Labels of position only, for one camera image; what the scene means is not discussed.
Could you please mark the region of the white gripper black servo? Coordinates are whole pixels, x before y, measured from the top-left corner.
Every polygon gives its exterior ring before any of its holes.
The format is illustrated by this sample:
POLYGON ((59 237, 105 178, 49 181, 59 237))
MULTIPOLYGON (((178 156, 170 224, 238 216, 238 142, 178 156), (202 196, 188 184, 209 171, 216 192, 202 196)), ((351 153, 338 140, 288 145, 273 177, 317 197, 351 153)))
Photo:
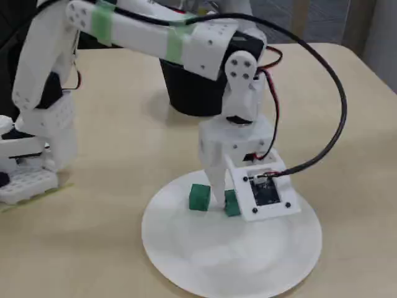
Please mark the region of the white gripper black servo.
POLYGON ((250 125, 237 125, 222 116, 199 123, 199 156, 219 207, 225 206, 226 172, 224 154, 237 167, 252 165, 253 154, 270 148, 270 123, 260 116, 250 125))

